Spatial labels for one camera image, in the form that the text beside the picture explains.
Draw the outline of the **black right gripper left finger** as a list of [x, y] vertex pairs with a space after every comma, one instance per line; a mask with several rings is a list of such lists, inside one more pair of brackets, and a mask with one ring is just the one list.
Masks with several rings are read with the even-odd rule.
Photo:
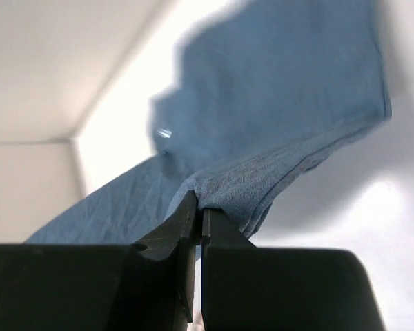
[[0, 330], [185, 330], [197, 199], [128, 245], [0, 244]]

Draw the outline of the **blue cloth placemat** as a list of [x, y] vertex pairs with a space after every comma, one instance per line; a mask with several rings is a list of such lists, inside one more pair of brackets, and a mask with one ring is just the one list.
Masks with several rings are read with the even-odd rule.
[[29, 243], [132, 243], [184, 195], [246, 237], [301, 174], [391, 115], [374, 1], [252, 1], [183, 49], [155, 102], [156, 155], [32, 234]]

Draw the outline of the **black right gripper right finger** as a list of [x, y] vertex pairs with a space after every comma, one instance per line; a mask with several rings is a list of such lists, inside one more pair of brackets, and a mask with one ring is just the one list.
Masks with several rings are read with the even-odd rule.
[[207, 330], [384, 329], [352, 252], [258, 248], [211, 209], [203, 214], [201, 313]]

